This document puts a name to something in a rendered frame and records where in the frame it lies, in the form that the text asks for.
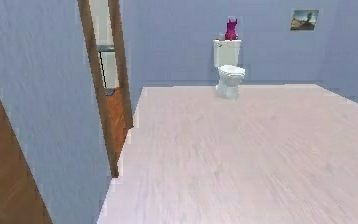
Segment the white toilet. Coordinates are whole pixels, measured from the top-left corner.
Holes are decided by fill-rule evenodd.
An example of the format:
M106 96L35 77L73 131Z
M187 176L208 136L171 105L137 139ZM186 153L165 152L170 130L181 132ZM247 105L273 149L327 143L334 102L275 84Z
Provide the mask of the white toilet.
M241 40L213 41L214 67L219 75L216 90L223 98L236 99L245 78L245 69L238 66L241 43Z

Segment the framed landscape picture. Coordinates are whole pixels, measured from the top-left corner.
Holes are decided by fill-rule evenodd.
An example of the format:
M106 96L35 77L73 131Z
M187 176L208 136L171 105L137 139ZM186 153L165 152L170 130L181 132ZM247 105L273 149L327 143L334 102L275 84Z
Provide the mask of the framed landscape picture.
M293 12L291 31L313 31L315 29L319 11L297 9Z

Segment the brown wooden door frame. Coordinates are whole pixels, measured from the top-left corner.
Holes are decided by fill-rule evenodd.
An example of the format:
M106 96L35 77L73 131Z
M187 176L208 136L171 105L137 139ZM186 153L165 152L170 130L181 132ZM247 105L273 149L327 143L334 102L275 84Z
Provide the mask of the brown wooden door frame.
M96 44L89 0L77 0L77 3L93 79L95 97L98 103L111 177L118 178L120 155L125 144L126 135L133 127L120 0L107 0L111 34L116 56L115 63L118 69L119 80L119 86L115 89L112 96L107 96L103 87L99 46Z

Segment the white cupboard with dark top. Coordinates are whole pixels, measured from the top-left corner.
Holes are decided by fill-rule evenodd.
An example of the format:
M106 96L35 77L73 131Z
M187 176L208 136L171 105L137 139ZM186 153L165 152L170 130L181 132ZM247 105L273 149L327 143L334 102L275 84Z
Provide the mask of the white cupboard with dark top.
M119 86L115 48L113 45L98 45L103 84L105 88L114 89Z

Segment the magenta spray bottle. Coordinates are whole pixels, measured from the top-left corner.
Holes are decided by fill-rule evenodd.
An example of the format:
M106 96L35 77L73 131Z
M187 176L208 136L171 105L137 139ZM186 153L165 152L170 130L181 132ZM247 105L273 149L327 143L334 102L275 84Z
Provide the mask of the magenta spray bottle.
M226 40L236 40L237 39L237 34L236 34L236 26L238 24L238 20L237 19L229 19L227 21L226 27L226 33L225 33L225 39Z

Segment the brown wooden door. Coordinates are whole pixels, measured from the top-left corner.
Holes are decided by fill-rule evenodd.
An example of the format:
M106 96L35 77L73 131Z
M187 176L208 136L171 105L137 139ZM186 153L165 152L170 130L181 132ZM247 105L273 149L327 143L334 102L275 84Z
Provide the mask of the brown wooden door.
M0 224L53 224L1 99Z

